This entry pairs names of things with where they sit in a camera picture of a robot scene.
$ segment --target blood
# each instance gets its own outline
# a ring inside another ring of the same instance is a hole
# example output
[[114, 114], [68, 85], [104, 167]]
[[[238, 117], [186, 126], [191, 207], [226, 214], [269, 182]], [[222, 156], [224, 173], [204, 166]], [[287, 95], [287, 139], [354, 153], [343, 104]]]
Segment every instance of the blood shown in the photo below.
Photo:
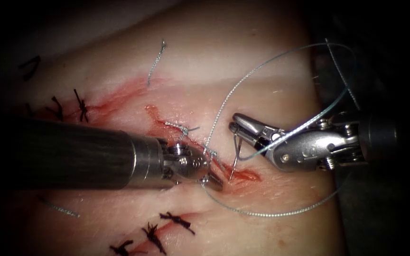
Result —
[[183, 132], [176, 127], [166, 125], [166, 122], [160, 118], [159, 109], [156, 106], [147, 105], [145, 111], [153, 121], [147, 135], [165, 138], [168, 141], [168, 146], [178, 141]]

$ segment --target metal pin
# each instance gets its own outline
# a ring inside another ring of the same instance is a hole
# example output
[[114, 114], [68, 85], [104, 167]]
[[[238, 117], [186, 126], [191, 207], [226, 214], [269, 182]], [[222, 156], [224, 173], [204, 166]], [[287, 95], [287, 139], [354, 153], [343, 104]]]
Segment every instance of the metal pin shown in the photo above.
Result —
[[230, 183], [230, 180], [232, 179], [233, 172], [235, 171], [235, 166], [237, 165], [237, 162], [238, 162], [238, 156], [240, 155], [240, 150], [242, 148], [242, 141], [243, 141], [242, 138], [239, 137], [237, 152], [236, 152], [236, 155], [235, 155], [235, 159], [233, 160], [232, 172], [230, 173], [230, 177], [229, 177], [229, 183]]

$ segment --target silver metal jaw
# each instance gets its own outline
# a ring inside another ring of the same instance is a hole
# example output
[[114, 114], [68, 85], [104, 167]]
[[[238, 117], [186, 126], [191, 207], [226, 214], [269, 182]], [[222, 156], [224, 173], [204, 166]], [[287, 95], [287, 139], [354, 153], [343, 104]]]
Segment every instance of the silver metal jaw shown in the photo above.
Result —
[[164, 150], [165, 179], [174, 184], [200, 183], [216, 190], [222, 191], [223, 182], [211, 171], [210, 163], [202, 151], [189, 147], [184, 143], [177, 143]]
[[[266, 125], [240, 113], [229, 129], [256, 150], [283, 136], [283, 129]], [[336, 165], [361, 162], [359, 138], [351, 126], [333, 126], [323, 119], [314, 127], [269, 148], [263, 155], [282, 172], [333, 170]]]

